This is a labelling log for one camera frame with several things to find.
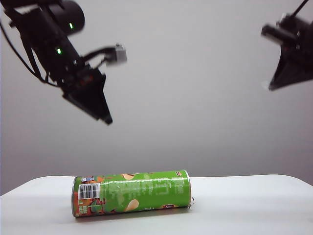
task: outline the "green chip can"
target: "green chip can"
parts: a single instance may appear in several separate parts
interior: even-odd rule
[[[186,170],[76,177],[75,217],[188,207],[191,186]]]

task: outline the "white backdrop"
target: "white backdrop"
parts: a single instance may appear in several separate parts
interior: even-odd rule
[[[280,48],[260,36],[301,0],[77,2],[86,26],[70,39],[80,54],[127,48],[126,64],[102,67],[113,124],[38,82],[1,37],[2,193],[46,175],[179,168],[313,184],[313,81],[269,92]],[[312,12],[309,2],[300,16],[311,21]]]

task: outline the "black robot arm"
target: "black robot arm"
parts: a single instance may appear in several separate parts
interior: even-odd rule
[[[60,87],[66,100],[95,119],[111,124],[112,117],[103,94],[106,75],[92,68],[88,60],[103,54],[107,65],[125,62],[123,47],[105,47],[93,52],[92,57],[81,57],[67,38],[85,25],[84,13],[74,1],[1,0],[1,3],[12,20],[10,25],[21,34],[32,74],[44,83]],[[32,4],[37,7],[23,14],[15,9]],[[45,79],[41,77],[33,51],[46,71]]]
[[[313,79],[313,22],[297,13],[309,0],[304,0],[292,14],[284,14],[277,26],[265,25],[261,34],[281,47],[277,70],[269,85],[271,91]]]

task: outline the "cable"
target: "cable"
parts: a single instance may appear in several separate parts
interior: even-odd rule
[[[25,65],[25,67],[28,69],[28,71],[29,71],[32,75],[34,75],[36,78],[38,78],[41,82],[44,82],[44,83],[46,83],[46,84],[49,84],[49,85],[51,85],[51,86],[53,86],[53,87],[59,87],[58,85],[55,85],[55,84],[49,82],[49,71],[46,71],[45,80],[43,80],[43,78],[42,78],[41,75],[40,75],[40,72],[39,72],[38,66],[37,66],[37,64],[36,64],[35,58],[33,58],[33,61],[32,61],[31,58],[30,58],[30,62],[31,62],[31,64],[32,64],[32,66],[34,67],[34,69],[36,70],[36,72],[34,72],[34,71],[28,66],[28,64],[24,61],[24,59],[21,57],[21,55],[18,53],[18,51],[15,49],[15,47],[14,47],[13,44],[11,43],[11,41],[10,41],[8,35],[6,34],[6,32],[5,32],[5,30],[4,30],[4,27],[3,27],[1,21],[0,21],[0,27],[1,27],[1,31],[2,31],[2,33],[3,33],[3,35],[4,35],[5,39],[6,39],[6,41],[7,41],[8,44],[10,45],[11,49],[14,51],[14,53],[17,55],[17,57],[21,60],[21,62]],[[25,48],[25,50],[26,50],[26,53],[27,53],[28,58],[29,58],[29,56],[30,56],[30,55],[29,55],[30,51],[27,51],[27,48]]]
[[[6,41],[8,42],[8,44],[10,45],[10,47],[12,48],[12,50],[14,51],[14,53],[17,55],[17,57],[21,60],[21,62],[25,65],[25,67],[28,69],[28,71],[31,72],[32,75],[34,75],[35,77],[37,77],[37,75],[35,74],[35,72],[28,66],[28,64],[24,61],[24,59],[21,57],[21,55],[18,53],[18,51],[15,49],[15,47],[13,46],[13,44],[11,43],[8,35],[6,34],[2,22],[0,21],[0,27],[1,27],[1,31],[6,39]]]
[[[291,15],[291,17],[295,17],[308,1],[309,1],[309,0],[304,0],[304,1],[300,4],[300,6],[298,6],[298,8],[293,12],[293,14]]]
[[[83,62],[87,62],[88,60],[91,60],[92,58],[98,56],[99,54],[111,54],[111,53],[115,53],[116,48],[115,47],[105,47],[105,48],[101,48],[95,51],[90,52],[89,54],[85,55],[82,57],[82,61]]]
[[[96,69],[99,68],[104,62],[106,61],[106,58],[104,57],[101,62],[95,67]]]
[[[53,86],[53,87],[60,87],[60,86],[58,86],[58,85],[56,85],[56,84],[53,84],[53,83],[50,83],[50,82],[49,82],[49,74],[50,74],[50,72],[49,72],[49,71],[46,71],[46,74],[45,74],[45,83],[48,84],[48,85],[51,85],[51,86]]]

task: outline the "white table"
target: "white table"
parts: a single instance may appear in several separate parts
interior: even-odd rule
[[[313,187],[283,175],[191,178],[190,209],[74,218],[74,177],[42,177],[1,197],[1,235],[313,235]]]

